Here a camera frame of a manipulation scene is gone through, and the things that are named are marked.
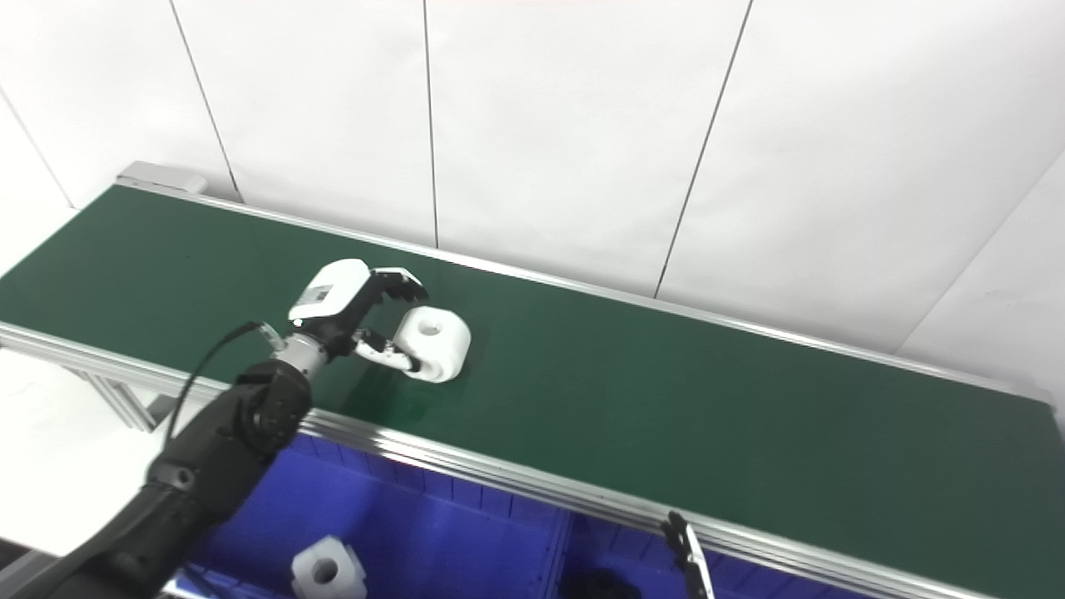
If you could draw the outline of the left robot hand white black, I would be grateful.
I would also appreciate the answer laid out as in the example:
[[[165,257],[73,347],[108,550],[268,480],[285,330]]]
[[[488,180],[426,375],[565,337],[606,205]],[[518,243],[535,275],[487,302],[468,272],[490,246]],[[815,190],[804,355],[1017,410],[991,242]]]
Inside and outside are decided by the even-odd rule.
[[[293,336],[312,344],[322,365],[356,354],[370,363],[404,373],[419,373],[423,361],[396,341],[363,325],[377,304],[428,300],[421,280],[404,268],[368,268],[360,259],[335,260],[320,269],[290,307]]]

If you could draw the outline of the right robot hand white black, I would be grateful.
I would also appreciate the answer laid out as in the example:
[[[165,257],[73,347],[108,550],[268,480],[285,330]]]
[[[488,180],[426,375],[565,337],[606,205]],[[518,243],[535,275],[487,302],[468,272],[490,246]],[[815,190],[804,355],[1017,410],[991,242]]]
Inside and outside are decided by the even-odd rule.
[[[666,546],[678,568],[687,598],[715,598],[708,562],[697,532],[677,511],[670,511],[661,521]]]

